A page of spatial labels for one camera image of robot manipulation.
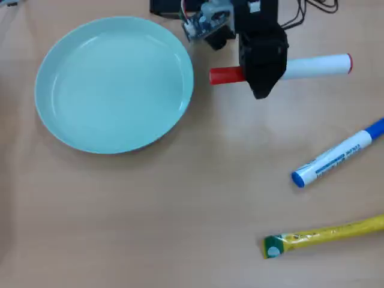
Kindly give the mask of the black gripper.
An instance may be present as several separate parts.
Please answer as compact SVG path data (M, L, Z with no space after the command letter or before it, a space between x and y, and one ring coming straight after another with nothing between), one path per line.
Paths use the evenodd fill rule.
M265 99L286 72L288 48L282 28L239 33L239 60L251 59L245 61L245 80L255 99Z

